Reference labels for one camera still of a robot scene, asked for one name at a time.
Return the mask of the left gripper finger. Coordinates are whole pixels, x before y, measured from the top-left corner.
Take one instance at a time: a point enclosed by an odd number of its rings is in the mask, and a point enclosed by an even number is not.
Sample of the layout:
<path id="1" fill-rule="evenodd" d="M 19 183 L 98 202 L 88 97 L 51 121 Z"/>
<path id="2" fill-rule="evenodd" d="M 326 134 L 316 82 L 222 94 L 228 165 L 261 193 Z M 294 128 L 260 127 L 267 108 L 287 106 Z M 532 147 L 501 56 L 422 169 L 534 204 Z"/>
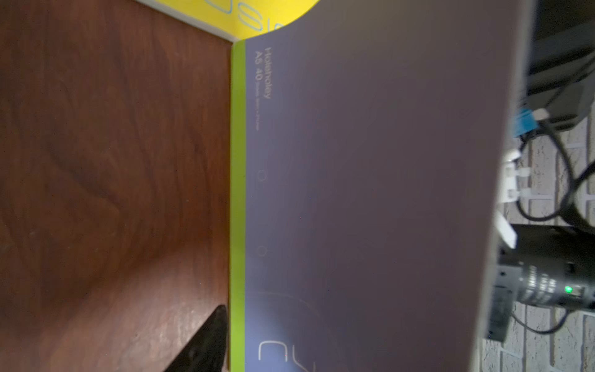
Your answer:
<path id="1" fill-rule="evenodd" d="M 227 308 L 219 305 L 164 372 L 221 372 L 228 332 Z"/>

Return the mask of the notebook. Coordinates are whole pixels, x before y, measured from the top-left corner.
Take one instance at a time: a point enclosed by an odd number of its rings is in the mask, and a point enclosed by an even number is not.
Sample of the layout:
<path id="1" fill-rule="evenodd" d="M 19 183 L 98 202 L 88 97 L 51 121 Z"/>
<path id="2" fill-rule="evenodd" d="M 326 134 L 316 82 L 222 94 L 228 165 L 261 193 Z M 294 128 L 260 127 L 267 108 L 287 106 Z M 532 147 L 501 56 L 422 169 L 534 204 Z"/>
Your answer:
<path id="1" fill-rule="evenodd" d="M 232 48 L 232 371 L 468 371 L 531 1 L 321 1 Z"/>
<path id="2" fill-rule="evenodd" d="M 158 12 L 232 43 L 280 29 L 317 0 L 139 0 Z"/>

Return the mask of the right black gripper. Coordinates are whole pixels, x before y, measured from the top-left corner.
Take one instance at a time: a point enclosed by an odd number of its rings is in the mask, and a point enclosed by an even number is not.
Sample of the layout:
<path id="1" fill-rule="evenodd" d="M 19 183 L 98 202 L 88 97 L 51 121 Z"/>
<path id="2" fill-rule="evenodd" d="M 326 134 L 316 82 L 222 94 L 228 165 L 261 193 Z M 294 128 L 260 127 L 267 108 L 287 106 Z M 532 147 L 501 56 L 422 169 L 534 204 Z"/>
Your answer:
<path id="1" fill-rule="evenodd" d="M 516 245 L 499 245 L 486 338 L 504 342 L 514 305 L 561 308 L 565 315 L 548 330 L 522 321 L 526 330 L 558 332 L 575 311 L 594 312 L 594 235 L 570 226 L 513 225 Z"/>

